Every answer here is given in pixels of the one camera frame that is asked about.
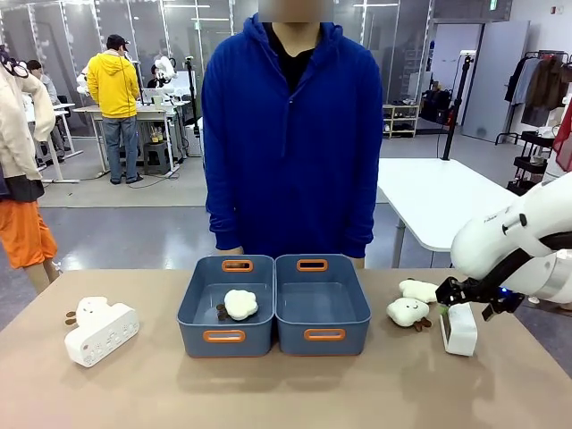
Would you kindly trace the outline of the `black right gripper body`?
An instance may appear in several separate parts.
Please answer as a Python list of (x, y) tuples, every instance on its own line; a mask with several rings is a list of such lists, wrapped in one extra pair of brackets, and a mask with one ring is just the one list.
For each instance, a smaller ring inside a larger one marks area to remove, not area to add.
[(524, 295), (501, 286), (493, 286), (472, 278), (459, 281), (446, 278), (435, 292), (439, 304), (454, 306), (465, 303), (496, 302), (497, 313), (514, 313), (524, 300)]

